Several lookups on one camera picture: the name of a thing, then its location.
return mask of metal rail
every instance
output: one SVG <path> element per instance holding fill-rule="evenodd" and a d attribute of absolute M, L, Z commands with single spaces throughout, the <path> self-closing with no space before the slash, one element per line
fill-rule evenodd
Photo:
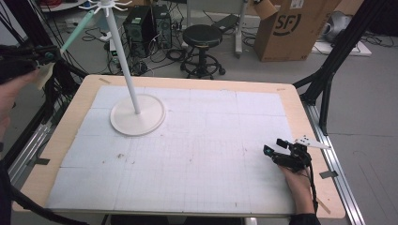
<path fill-rule="evenodd" d="M 348 185 L 348 182 L 345 178 L 343 168 L 340 164 L 339 159 L 337 158 L 336 152 L 334 151 L 333 145 L 331 144 L 329 136 L 324 135 L 322 128 L 319 126 L 319 112 L 316 106 L 310 106 L 307 104 L 303 104 L 304 110 L 306 111 L 308 118 L 313 126 L 314 133 L 317 139 L 325 144 L 330 146 L 330 149 L 323 149 L 323 155 L 325 161 L 328 164 L 330 171 L 335 171 L 338 173 L 338 176 L 333 178 L 334 184 L 340 194 L 340 198 L 343 202 L 345 211 L 351 224 L 353 225 L 364 225 L 365 221 L 363 220 L 362 213 L 360 212 L 360 208 L 355 201 L 354 195 L 351 191 L 351 188 Z"/>
<path fill-rule="evenodd" d="M 61 107 L 60 102 L 64 102 L 63 98 L 60 98 L 60 101 L 56 101 L 54 104 L 54 115 L 57 114 L 58 111 L 64 110 Z M 39 150 L 41 147 L 44 147 L 45 140 L 48 136 L 51 136 L 52 133 L 52 120 L 48 120 L 46 124 L 40 124 L 33 135 L 29 139 L 29 141 L 24 146 L 21 153 L 16 157 L 16 159 L 12 162 L 11 166 L 8 168 L 8 175 L 11 184 L 15 186 L 22 176 L 22 174 L 26 171 L 26 168 L 31 163 L 35 163 L 35 159 L 39 158 Z"/>

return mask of round white base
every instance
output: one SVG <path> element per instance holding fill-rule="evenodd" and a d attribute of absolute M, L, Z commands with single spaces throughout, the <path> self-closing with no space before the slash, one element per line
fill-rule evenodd
<path fill-rule="evenodd" d="M 158 128 L 164 120 L 163 104 L 156 97 L 137 95 L 141 113 L 136 114 L 130 97 L 120 100 L 111 111 L 114 128 L 126 135 L 142 136 Z"/>

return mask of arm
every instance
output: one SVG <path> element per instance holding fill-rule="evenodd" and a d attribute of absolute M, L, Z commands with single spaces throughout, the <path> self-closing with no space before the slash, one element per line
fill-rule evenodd
<path fill-rule="evenodd" d="M 307 173 L 304 170 L 293 173 L 285 167 L 278 167 L 286 178 L 296 205 L 296 214 L 292 216 L 290 225 L 320 225 L 314 211 L 313 196 Z"/>
<path fill-rule="evenodd" d="M 9 112 L 20 90 L 38 76 L 38 69 L 0 85 L 0 143 L 10 124 Z"/>
<path fill-rule="evenodd" d="M 3 138 L 10 124 L 9 112 L 20 90 L 38 76 L 38 70 L 15 78 L 0 85 L 0 153 L 3 150 Z M 11 184 L 8 172 L 0 157 L 0 224 L 11 224 Z"/>
<path fill-rule="evenodd" d="M 296 214 L 314 214 L 313 197 L 307 173 L 305 171 L 292 173 L 285 167 L 279 166 L 279 168 L 292 192 L 296 204 Z"/>

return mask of cardboard box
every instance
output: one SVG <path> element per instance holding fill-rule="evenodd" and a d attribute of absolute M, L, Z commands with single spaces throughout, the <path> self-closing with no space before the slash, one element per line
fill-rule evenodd
<path fill-rule="evenodd" d="M 363 0 L 342 0 L 339 6 L 337 6 L 337 8 L 334 10 L 341 11 L 347 16 L 354 16 L 362 3 Z M 254 10 L 253 0 L 249 0 L 249 4 L 246 8 L 246 15 L 257 15 Z"/>
<path fill-rule="evenodd" d="M 254 42 L 260 61 L 305 60 L 341 0 L 263 0 Z"/>
<path fill-rule="evenodd" d="M 362 3 L 363 0 L 342 0 L 335 10 L 341 11 L 347 16 L 354 16 Z"/>

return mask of computer tower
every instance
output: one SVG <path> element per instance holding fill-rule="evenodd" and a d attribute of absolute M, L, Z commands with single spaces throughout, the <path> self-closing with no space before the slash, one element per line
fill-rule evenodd
<path fill-rule="evenodd" d="M 172 20 L 166 5 L 152 7 L 158 45 L 163 49 L 172 48 Z"/>
<path fill-rule="evenodd" d="M 149 43 L 155 37 L 150 6 L 134 6 L 123 22 L 130 55 L 149 56 Z"/>

